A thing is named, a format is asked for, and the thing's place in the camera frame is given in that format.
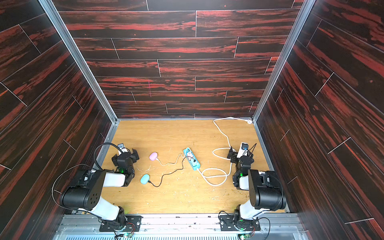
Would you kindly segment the pink earbud case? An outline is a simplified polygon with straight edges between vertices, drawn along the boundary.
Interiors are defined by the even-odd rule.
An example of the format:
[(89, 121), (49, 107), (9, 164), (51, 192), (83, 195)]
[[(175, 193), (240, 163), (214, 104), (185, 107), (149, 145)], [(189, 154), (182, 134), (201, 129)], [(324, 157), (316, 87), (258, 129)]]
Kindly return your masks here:
[(150, 155), (149, 159), (150, 159), (151, 161), (156, 161), (156, 160), (158, 160), (158, 153), (153, 152), (153, 153)]

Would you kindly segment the blue earbud case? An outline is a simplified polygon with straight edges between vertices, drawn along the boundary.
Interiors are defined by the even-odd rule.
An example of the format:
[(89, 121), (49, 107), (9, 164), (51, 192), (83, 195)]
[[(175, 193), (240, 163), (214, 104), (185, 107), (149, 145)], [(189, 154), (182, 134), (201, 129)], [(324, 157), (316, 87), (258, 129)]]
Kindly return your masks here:
[(150, 181), (150, 176), (148, 174), (145, 174), (141, 177), (140, 183), (143, 185), (146, 185)]

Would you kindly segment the teal USB charger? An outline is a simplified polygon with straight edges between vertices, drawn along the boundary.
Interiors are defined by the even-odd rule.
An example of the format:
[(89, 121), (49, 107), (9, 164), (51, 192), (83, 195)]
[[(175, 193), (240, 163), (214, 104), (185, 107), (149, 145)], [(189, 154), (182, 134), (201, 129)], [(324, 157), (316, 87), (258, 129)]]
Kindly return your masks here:
[(192, 166), (193, 168), (194, 168), (194, 167), (197, 167), (197, 166), (199, 165), (198, 161), (195, 160), (195, 159), (191, 159), (191, 160), (190, 160), (190, 164), (191, 164), (191, 166)]

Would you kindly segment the pink USB charger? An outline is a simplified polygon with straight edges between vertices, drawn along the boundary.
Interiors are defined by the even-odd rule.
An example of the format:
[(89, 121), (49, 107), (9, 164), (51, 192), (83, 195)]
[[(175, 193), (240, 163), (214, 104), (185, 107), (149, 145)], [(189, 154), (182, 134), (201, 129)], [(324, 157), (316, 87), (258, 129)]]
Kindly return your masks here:
[(193, 154), (192, 152), (187, 152), (187, 156), (190, 157), (190, 158), (192, 158), (192, 159), (195, 158), (195, 157), (194, 157), (194, 154)]

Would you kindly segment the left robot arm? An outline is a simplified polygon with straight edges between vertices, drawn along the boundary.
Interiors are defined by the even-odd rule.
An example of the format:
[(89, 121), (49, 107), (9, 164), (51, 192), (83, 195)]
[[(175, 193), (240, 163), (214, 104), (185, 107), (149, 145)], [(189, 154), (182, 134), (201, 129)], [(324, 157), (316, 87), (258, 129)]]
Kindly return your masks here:
[(135, 176), (134, 163), (139, 160), (137, 150), (123, 149), (112, 161), (111, 170), (79, 171), (73, 183), (64, 191), (60, 204), (70, 210), (87, 211), (99, 217), (103, 224), (121, 230), (127, 225), (124, 209), (101, 197), (103, 188), (127, 187)]

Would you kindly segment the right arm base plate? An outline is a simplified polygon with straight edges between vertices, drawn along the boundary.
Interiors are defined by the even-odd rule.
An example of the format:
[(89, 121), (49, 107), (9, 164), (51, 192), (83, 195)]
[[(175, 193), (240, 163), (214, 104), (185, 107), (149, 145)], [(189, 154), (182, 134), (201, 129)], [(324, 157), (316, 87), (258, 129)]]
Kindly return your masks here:
[(260, 231), (260, 223), (257, 220), (244, 220), (234, 215), (219, 215), (221, 231)]

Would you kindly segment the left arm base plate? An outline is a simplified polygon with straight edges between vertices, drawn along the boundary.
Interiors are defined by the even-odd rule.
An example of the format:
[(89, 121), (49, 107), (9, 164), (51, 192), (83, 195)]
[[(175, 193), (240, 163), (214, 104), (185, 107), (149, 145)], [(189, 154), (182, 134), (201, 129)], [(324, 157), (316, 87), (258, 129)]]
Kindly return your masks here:
[(118, 217), (116, 220), (107, 221), (102, 220), (99, 228), (100, 232), (105, 233), (133, 233), (138, 232), (142, 223), (142, 216), (140, 215), (125, 215)]

